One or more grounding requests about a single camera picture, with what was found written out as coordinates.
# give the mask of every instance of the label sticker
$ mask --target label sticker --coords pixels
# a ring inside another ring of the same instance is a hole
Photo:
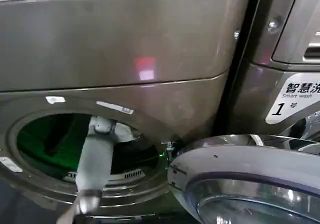
[[[23,170],[17,166],[17,164],[14,163],[13,160],[11,160],[9,157],[1,156],[0,162],[5,165],[6,168],[8,168],[10,171],[14,173],[22,173]]]
[[[110,109],[116,110],[118,112],[129,114],[129,115],[132,115],[132,113],[134,113],[134,110],[132,110],[130,108],[127,108],[127,107],[124,107],[124,106],[120,106],[120,105],[111,104],[111,103],[107,103],[107,102],[104,102],[104,101],[97,101],[96,104],[99,105],[99,106],[103,106],[105,108],[110,108]]]
[[[49,104],[66,102],[66,99],[63,96],[46,96],[45,99]]]
[[[273,103],[265,122],[277,124],[320,101],[320,73],[298,73],[289,77]]]

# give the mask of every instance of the adjacent washing machine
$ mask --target adjacent washing machine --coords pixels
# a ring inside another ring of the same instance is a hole
[[[99,116],[132,137],[114,147],[101,215],[179,209],[170,146],[211,135],[247,2],[0,0],[1,176],[72,203]]]
[[[256,0],[253,10],[224,131],[319,141],[319,0]]]

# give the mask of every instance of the door glass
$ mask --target door glass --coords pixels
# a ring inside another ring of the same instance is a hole
[[[206,224],[313,224],[311,219],[267,203],[241,199],[210,199],[198,206]]]

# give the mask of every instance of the stainless steel surface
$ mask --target stainless steel surface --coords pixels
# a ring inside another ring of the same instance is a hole
[[[281,123],[270,125],[265,122],[280,88],[296,73],[255,65],[245,59],[229,102],[227,133],[278,135],[297,121],[319,111],[317,102]]]
[[[216,77],[228,71],[247,2],[2,1],[0,91]]]
[[[295,0],[260,0],[257,14],[249,36],[245,57],[253,63],[273,67],[272,55]],[[269,32],[269,23],[277,22],[278,27]],[[290,65],[278,65],[289,69]]]
[[[139,130],[162,154],[167,147],[161,144],[163,142],[181,140],[189,143],[210,135],[219,105],[217,100],[221,97],[225,80],[226,74],[223,74],[211,79],[136,86],[1,93],[1,155],[12,158],[23,167],[23,172],[19,174],[1,169],[1,175],[21,188],[72,203],[77,191],[75,185],[34,169],[19,153],[17,134],[27,123],[58,113],[102,116]],[[64,97],[65,102],[50,104],[47,96]],[[97,101],[125,106],[134,112],[123,113],[98,105]],[[108,208],[134,205],[165,194],[168,192],[166,165],[166,159],[159,158],[152,175],[138,183],[107,188],[103,192],[101,205]]]
[[[320,1],[295,0],[275,49],[273,59],[289,64],[319,64],[318,58],[305,58],[305,52],[320,30]]]
[[[214,136],[189,144],[168,170],[173,194],[198,221],[319,223],[320,156],[313,141]]]

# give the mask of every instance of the washing machine door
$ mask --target washing machine door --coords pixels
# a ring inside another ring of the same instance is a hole
[[[320,151],[302,148],[314,145],[271,135],[203,139],[177,154],[168,182],[204,224],[319,223]]]

